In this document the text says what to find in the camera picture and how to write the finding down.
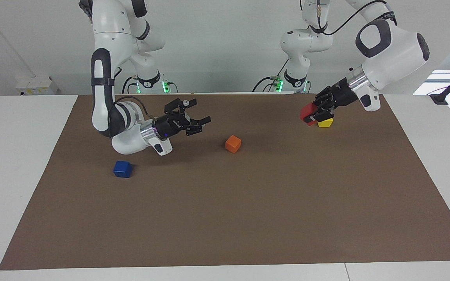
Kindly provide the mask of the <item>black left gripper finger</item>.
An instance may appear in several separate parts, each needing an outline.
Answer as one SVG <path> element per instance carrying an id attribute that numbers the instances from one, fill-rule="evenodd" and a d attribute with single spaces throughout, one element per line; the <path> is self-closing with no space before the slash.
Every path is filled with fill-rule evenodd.
<path id="1" fill-rule="evenodd" d="M 314 100 L 316 110 L 333 110 L 333 93 L 331 88 L 325 88 L 318 93 Z"/>
<path id="2" fill-rule="evenodd" d="M 332 119 L 334 114 L 331 110 L 325 110 L 317 106 L 310 107 L 309 113 L 305 116 L 306 123 L 323 122 Z"/>

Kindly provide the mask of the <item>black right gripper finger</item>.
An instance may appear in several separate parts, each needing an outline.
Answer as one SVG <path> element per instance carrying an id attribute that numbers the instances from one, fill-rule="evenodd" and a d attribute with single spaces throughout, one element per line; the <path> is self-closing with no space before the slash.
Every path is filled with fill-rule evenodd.
<path id="1" fill-rule="evenodd" d="M 193 107 L 198 104 L 198 101 L 196 98 L 188 101 L 184 100 L 182 101 L 179 98 L 176 98 L 175 100 L 171 101 L 170 103 L 166 104 L 164 107 L 164 115 L 166 117 L 173 117 L 173 116 L 183 116 L 183 117 L 189 117 L 186 114 L 186 109 Z"/>
<path id="2" fill-rule="evenodd" d="M 200 120 L 190 119 L 189 124 L 186 125 L 186 130 L 185 130 L 186 135 L 191 136 L 191 135 L 196 135 L 197 133 L 201 133 L 204 126 L 210 122 L 211 122 L 211 117 L 205 117 Z"/>

